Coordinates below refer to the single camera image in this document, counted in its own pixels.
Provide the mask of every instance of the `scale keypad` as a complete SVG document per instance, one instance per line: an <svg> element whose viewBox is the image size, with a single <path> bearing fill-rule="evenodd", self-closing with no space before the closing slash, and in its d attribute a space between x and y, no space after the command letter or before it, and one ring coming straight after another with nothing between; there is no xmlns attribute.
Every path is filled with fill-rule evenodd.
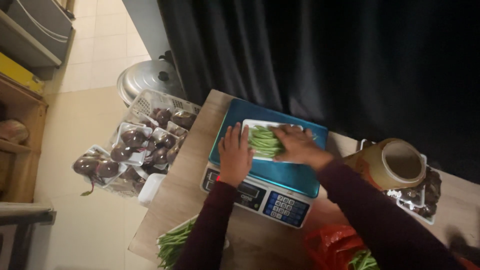
<svg viewBox="0 0 480 270"><path fill-rule="evenodd" d="M275 191L270 192L263 213L285 223L300 227L310 205Z"/></svg>

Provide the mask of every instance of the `aluminum pot lid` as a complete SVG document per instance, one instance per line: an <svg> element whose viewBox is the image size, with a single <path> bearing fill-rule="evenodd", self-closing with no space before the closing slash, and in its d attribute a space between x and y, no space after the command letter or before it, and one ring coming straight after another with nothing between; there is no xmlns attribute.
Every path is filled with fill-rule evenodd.
<svg viewBox="0 0 480 270"><path fill-rule="evenodd" d="M117 88L120 97L129 105L145 89L185 99L177 71L164 59L144 61L127 68L120 74Z"/></svg>

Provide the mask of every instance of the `tray of green beans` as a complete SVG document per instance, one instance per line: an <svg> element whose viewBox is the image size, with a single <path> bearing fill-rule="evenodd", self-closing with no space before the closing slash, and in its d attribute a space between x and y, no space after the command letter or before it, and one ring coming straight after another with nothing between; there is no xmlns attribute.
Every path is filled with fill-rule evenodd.
<svg viewBox="0 0 480 270"><path fill-rule="evenodd" d="M270 130L270 127L278 127L284 123L268 122L261 120L246 119L243 126L248 125L249 147L255 149L254 159L273 160L273 157L285 151L280 140Z"/></svg>
<svg viewBox="0 0 480 270"><path fill-rule="evenodd" d="M194 216L157 238L156 243L160 249L157 258L162 260L162 263L158 266L159 268L165 270L173 268L175 262L177 262L177 259L180 256L185 242L187 241L188 235L192 231L197 217L198 215ZM228 239L225 238L223 249L226 249L229 245L230 243Z"/></svg>

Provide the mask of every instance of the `red plastic bag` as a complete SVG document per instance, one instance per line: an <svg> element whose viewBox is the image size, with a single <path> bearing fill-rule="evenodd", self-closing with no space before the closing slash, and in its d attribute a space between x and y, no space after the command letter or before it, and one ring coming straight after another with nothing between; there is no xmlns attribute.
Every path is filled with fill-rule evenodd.
<svg viewBox="0 0 480 270"><path fill-rule="evenodd" d="M319 270L348 270L354 253L366 249L357 232L347 225L326 225L307 234L304 244Z"/></svg>

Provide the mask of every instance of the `wooden cabinet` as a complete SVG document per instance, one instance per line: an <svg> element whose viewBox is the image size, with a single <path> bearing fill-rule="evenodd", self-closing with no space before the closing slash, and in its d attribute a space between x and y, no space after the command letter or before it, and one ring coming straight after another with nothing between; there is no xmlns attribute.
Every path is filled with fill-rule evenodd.
<svg viewBox="0 0 480 270"><path fill-rule="evenodd" d="M6 118L20 121L29 131L23 145L0 140L0 201L30 203L48 105L3 77L0 77L0 102L6 107Z"/></svg>

